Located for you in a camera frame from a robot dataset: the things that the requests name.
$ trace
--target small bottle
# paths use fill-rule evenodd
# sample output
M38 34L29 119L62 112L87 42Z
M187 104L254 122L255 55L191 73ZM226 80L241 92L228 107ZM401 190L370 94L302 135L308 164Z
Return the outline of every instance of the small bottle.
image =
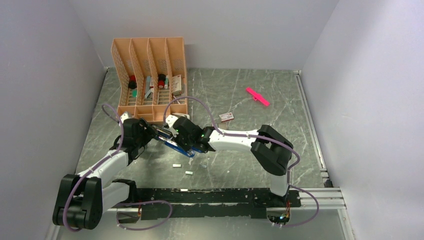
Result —
M165 78L165 89L168 88L168 85L169 84L170 84L170 76L169 75L166 75L166 78Z

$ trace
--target orange plastic rack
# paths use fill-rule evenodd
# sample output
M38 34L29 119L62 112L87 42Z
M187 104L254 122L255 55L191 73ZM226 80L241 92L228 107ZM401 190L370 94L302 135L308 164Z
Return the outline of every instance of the orange plastic rack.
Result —
M182 37L115 38L111 48L119 77L121 92L117 112L129 112L134 118L144 118L151 124L163 121L167 104L173 99L172 76L182 75L183 93L187 94L187 68ZM169 87L158 87L158 74L169 76ZM135 76L136 89L128 88L130 76ZM145 99L146 78L153 81L152 98ZM173 103L166 115L188 114L188 101Z

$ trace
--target white wall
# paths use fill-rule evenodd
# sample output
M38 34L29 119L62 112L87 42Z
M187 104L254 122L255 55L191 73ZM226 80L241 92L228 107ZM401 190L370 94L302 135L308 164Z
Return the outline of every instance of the white wall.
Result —
M73 173L104 68L67 0L0 7L0 239L41 240Z
M424 239L424 3L341 0L302 70L358 240Z
M197 68L299 70L339 0L70 0L105 66L113 38L184 37Z

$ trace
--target pink object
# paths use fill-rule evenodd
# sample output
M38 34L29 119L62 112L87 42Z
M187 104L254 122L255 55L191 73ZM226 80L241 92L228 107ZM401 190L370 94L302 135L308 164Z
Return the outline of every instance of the pink object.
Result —
M267 101L265 98L262 97L261 94L255 92L250 87L247 87L246 88L246 91L253 96L253 100L255 100L255 101L258 101L259 100L259 102L261 102L263 105L265 105L267 107L270 105L270 102L269 101Z

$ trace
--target wire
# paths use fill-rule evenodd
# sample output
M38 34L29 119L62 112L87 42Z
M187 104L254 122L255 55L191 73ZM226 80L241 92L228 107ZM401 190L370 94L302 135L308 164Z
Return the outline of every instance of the wire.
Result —
M113 117L113 116L111 116L106 110L105 110L105 106L108 106L110 109L112 109L113 110L113 113L115 113L116 114L116 117ZM103 112L110 118L110 119L112 119L113 121L115 121L115 122L117 122L117 123L122 123L120 120L121 120L121 118L120 118L120 116L118 115L118 113L115 111L115 109L113 108L113 107L111 107L109 104L107 104L107 103L105 103L105 104L102 104L101 105L101 109L103 110Z
M170 101L169 103L168 103L168 105L166 105L166 108L165 108L165 111L164 111L164 113L163 113L163 123L164 124L166 124L166 119L167 119L167 110L168 110L168 108L170 107L170 105L173 103L173 102L175 102L175 101L177 101L177 100L180 100L180 99L193 99L193 100L195 100L195 101L197 101L197 102L199 102L203 107L204 107L204 109L206 109L206 111L207 111L207 113L209 114L209 117L210 117L210 120L212 121L212 125L213 125L213 128L219 133L219 134L221 134L221 135L223 135L223 136L230 136L230 137L242 137L242 138L257 138L257 139L262 139L262 140L265 140L265 141L269 141L269 142L271 142L271 143L275 143L275 144L278 144L278 145L280 145L281 147L283 147L283 148L285 148L285 149L287 149L287 150L289 150L292 154L294 154L295 156L296 156L296 158L297 158L297 160L293 163L293 164L291 164L288 168L287 168L287 183L288 183L288 186L290 187L290 188L293 188L293 189L296 189L296 190L299 190L299 191L301 191L301 192L304 192L304 193L306 193L306 194L308 194L314 201L315 201L315 203L316 203L316 211L315 211L315 213L313 214L313 216L312 217L310 217L309 219L307 219L307 220L305 220L305 221L302 221L302 222L299 222L299 223L296 223L296 224L291 224L291 225L283 225L282 227L283 228L287 228L287 227L297 227L297 226L300 226L300 225L303 225L303 224L306 224L306 223L308 223L308 222L310 222L310 221L312 221L317 215L318 215L318 212L320 211L320 205L319 205L319 203L318 203L318 200L317 200L317 198L314 196L314 195L312 195L310 192L308 192L308 191L306 191L305 189L302 189L302 188L300 188L300 187L297 187L297 186L293 186L293 185L291 185L290 184L290 170L294 167L294 166L296 166L300 161L301 161L301 156L295 151L295 150L293 150L290 146L288 146L288 145L286 145L286 144L284 144L284 143L282 143L282 142L280 142L280 141L277 141L277 140L275 140L275 139L272 139L272 138L269 138L269 137L266 137L266 136L260 136L260 135L249 135L249 134L241 134L241 133L224 133L224 132L222 132L219 128L218 128L218 126L217 126L217 124L215 123L215 120L214 120L214 116L212 116L212 113L211 113L211 110L209 109L209 107L208 106L206 106L206 104L205 103L203 103L200 99L198 99L197 97L194 97L194 96L180 96L180 97L177 97L177 98L174 98L172 101Z
M117 122L119 123L119 126L120 126L120 134L121 134L121 136L124 136L124 126L123 126L123 124L122 124L122 121L121 121L121 118L119 117L119 115L118 115L118 113L117 113L117 111L111 106L111 105L109 105L109 104L107 104L107 103L104 103L104 104L102 104L101 105L101 109L103 110L103 112L107 115L107 116L109 116L111 119L113 119L114 121L116 121L106 110L105 110L105 106L106 107L108 107L108 108L110 108L110 109L112 109L112 111L113 111L113 113L115 114L115 116L117 117ZM67 200L66 200L66 203L65 203L65 206L64 206L64 209L63 209L63 217L62 217L62 220L63 220L63 225L65 226L65 228L67 228L69 231L71 231L71 232L79 232L80 230L81 230L81 228L72 228L71 226L69 226L69 224L68 224L68 219L67 219L67 216L68 216L68 210L69 210L69 205L70 205L70 203L71 203L71 200L72 200L72 198L74 198L74 194L75 194L75 192L77 191L77 188L80 186L80 184L82 183L82 181L88 176L88 175L90 175L91 173L92 173L92 171L94 171L94 170L96 170L97 168L99 168L100 167L100 165L102 165L104 162L106 162L108 159L110 159L111 158L111 156L113 157L113 156L115 156L117 153L119 153L119 151L121 150L121 147L122 147L122 142L123 141L120 141L120 143L119 143L119 145L118 145L118 147L117 147L117 149L116 149L116 151L114 151L111 155L107 155L107 156L105 156L104 158L102 158L100 161L98 161L93 167L91 167L91 170L89 170L89 171L87 171L84 175L82 175L80 178L79 178L79 180L76 182L76 184L75 184L75 186L72 188L72 190L70 191L70 194L69 194L69 196L68 196L68 198L67 198Z
M144 230L149 230L149 229L159 227L160 225L164 224L166 221L168 221L170 219L171 214L172 214L172 204L167 202L167 201L164 201L164 200L153 200L153 201L144 201L144 202L135 202L135 203L119 203L119 204L117 204L117 206L137 206L137 205L146 205L146 204L166 204L166 205L169 206L169 214L163 221L161 221L158 224L155 224L153 226L143 227L143 228L133 228L133 227L126 227L126 226L123 226L122 224L120 224L119 217L118 217L119 212L118 212L118 213L116 213L117 226L120 227L121 229L124 229L124 230L144 231Z

